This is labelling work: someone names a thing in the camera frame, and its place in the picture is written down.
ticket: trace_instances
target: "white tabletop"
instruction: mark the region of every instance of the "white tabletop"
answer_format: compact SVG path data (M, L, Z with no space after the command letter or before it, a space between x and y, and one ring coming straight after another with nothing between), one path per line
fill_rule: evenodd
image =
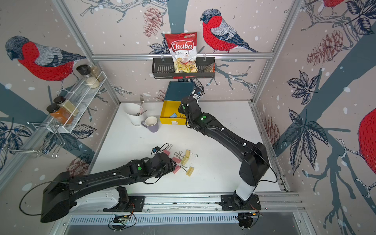
M199 102L202 112L208 112L219 122L243 139L253 143L262 142L253 118L252 111L246 101L240 102ZM144 103L147 116L155 116L159 120L163 103ZM129 194L147 193L228 193L234 192L241 178L239 169L241 162L216 140L204 136L200 132L181 125L163 125L151 133L142 126L133 126L124 112L122 103L116 113L111 128L94 163L91 173L111 170L127 164L134 159L150 157L151 149L163 144L172 144L170 157L174 152L186 149L199 156L191 157L186 164L194 167L192 175L186 175L183 169L176 174L164 175L157 183L146 185L135 183L127 185ZM269 169L262 179L275 180ZM280 191L278 183L260 182L256 192Z

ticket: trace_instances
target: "spoon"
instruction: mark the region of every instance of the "spoon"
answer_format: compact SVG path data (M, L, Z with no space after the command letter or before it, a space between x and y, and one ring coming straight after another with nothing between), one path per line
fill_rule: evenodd
M140 115L143 114L144 112L142 112L142 113L139 113L139 112L138 112L138 113L136 114L136 116L140 116Z

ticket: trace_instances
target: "black wire basket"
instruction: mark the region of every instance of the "black wire basket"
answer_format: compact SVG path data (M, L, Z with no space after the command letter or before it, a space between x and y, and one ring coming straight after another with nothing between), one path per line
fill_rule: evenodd
M200 72L205 67L214 63L214 57L197 57L196 66L198 73L174 73L174 62L172 58L153 58L152 73L155 79L184 79L184 78L214 78L215 72Z

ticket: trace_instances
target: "patterned wall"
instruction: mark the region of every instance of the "patterned wall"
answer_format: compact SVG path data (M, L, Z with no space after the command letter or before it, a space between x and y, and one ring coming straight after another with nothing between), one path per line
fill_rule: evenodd
M306 1L257 108L318 234L373 234L375 1Z
M72 0L67 1L67 5L95 54L137 54L169 53L167 44L163 42L165 33L183 32L197 32L199 52L211 53L225 43L232 45L229 52L270 52L291 2ZM220 24L214 24L215 17ZM203 37L203 31L211 32L212 28L216 28L213 36L223 40ZM243 62L217 60L215 80L199 79L194 82L204 86L204 100L249 100L265 63L263 59ZM101 64L116 75L110 77L114 86L128 90L127 94L119 88L121 101L137 100L138 96L131 93L150 93L149 100L158 100L154 99L155 94L164 91L169 82L151 77L151 61Z
M19 149L34 131L27 122L38 123L47 117L46 107L76 83L77 77L72 71L76 72L75 68L87 60L50 0L7 1L2 2L0 9L0 44L3 45L0 50L0 148L9 143ZM66 145L57 159L27 160L0 194L0 213L7 215L0 221L3 234L50 231L53 223L42 224L40 217L20 212L21 197L36 184L53 180L60 172L85 174L115 109L116 105L101 88L72 134L63 135ZM49 141L45 152L57 143ZM0 151L0 172L12 159L12 152ZM36 188L27 196L23 204L26 212L40 212L43 189L43 186Z

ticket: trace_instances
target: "spice jar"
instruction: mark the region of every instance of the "spice jar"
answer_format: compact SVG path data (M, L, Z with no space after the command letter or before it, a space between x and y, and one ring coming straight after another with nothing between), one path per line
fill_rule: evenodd
M73 116L76 116L78 114L78 112L79 112L79 110L76 109L76 106L74 106L64 96L58 96L58 97L56 97L55 99L53 99L53 102L56 103L56 104L58 104L60 107L63 107L65 110L67 110Z
M86 83L90 85L91 89L95 89L100 85L98 79L91 74L87 64L80 65L76 69L85 78Z
M51 104L47 107L47 111L50 113L51 116L53 116L58 122L61 124L71 124L73 121L73 115L64 109L63 107L60 107L57 104Z
M98 66L96 66L94 63L89 64L90 72L91 74L98 79L98 81L103 81L103 76L99 77L100 75L100 69Z

